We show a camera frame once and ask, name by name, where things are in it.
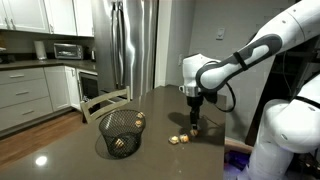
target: refrigerator handle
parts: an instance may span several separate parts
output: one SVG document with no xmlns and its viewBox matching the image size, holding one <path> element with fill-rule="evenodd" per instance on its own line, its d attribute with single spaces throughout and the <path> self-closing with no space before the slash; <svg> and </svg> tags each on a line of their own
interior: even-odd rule
<svg viewBox="0 0 320 180">
<path fill-rule="evenodd" d="M 123 18 L 123 4 L 118 3 L 118 25 L 119 25 L 119 70 L 120 70 L 120 87 L 125 88 L 124 85 L 124 63 L 125 61 L 125 41 L 124 41 L 124 18 Z"/>
<path fill-rule="evenodd" d="M 112 12 L 111 12 L 111 44 L 112 44 L 112 65 L 114 73 L 114 82 L 116 89 L 119 89 L 119 72 L 118 72 L 118 18 L 117 18 L 118 7 L 116 2 L 112 2 Z"/>
</svg>

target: wire mesh basket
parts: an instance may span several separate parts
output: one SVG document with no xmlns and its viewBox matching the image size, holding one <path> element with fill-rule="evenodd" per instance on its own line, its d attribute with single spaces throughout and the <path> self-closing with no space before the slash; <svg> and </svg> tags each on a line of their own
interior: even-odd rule
<svg viewBox="0 0 320 180">
<path fill-rule="evenodd" d="M 99 130 L 107 144 L 109 154 L 115 158 L 125 158 L 139 149 L 145 125 L 145 116 L 142 112 L 117 110 L 101 120 Z"/>
</svg>

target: dark countertop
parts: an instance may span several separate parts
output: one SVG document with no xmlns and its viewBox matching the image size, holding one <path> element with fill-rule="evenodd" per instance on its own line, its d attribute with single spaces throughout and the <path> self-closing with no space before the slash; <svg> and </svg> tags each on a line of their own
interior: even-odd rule
<svg viewBox="0 0 320 180">
<path fill-rule="evenodd" d="M 219 99 L 223 107 L 225 97 Z M 146 115 L 142 144 L 130 157 L 101 155 L 106 145 L 97 120 L 1 170 L 0 179 L 223 179 L 225 113 L 204 102 L 199 137 L 171 145 L 170 136 L 190 130 L 190 107 L 178 87 L 158 87 L 122 108 Z M 42 167 L 35 164 L 40 155 L 48 158 Z"/>
<path fill-rule="evenodd" d="M 0 64 L 0 71 L 60 66 L 60 65 L 71 66 L 75 68 L 81 68 L 84 70 L 97 72 L 96 63 L 92 62 L 91 60 L 57 60 L 57 59 L 47 59 L 44 61 L 26 60 L 26 61 L 15 61 L 10 64 Z"/>
</svg>

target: stainless steel refrigerator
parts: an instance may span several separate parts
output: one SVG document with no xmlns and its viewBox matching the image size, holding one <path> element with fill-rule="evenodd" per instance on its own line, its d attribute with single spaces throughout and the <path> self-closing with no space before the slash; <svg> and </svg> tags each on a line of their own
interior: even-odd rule
<svg viewBox="0 0 320 180">
<path fill-rule="evenodd" d="M 134 99 L 153 88 L 157 0 L 92 0 L 98 88 L 131 88 Z"/>
</svg>

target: paper towel roll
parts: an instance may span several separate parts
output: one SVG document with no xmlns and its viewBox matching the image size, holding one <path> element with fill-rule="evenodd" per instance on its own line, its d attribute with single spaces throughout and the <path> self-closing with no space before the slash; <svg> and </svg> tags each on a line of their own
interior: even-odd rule
<svg viewBox="0 0 320 180">
<path fill-rule="evenodd" d="M 34 41 L 34 47 L 39 60 L 47 59 L 46 49 L 44 48 L 43 41 Z"/>
</svg>

